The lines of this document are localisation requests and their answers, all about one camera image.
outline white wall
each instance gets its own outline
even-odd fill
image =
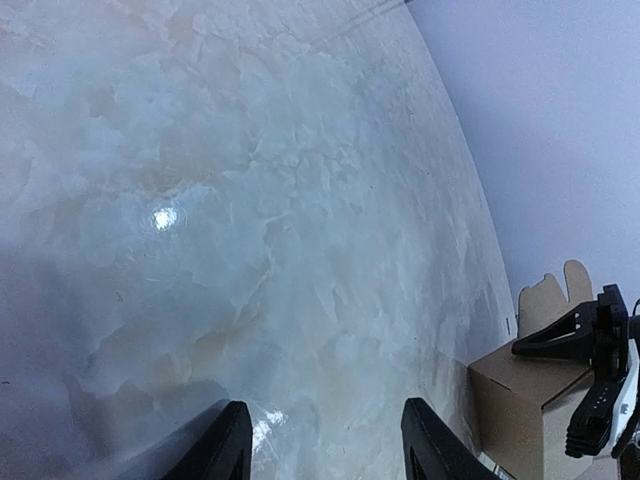
[[[640,295],[640,3],[409,5],[475,158],[512,293],[582,260]]]

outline marble tile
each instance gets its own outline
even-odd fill
[[[404,478],[415,395],[472,444],[513,306],[404,4],[5,0],[0,34],[3,474],[109,478],[229,398],[257,479]]]

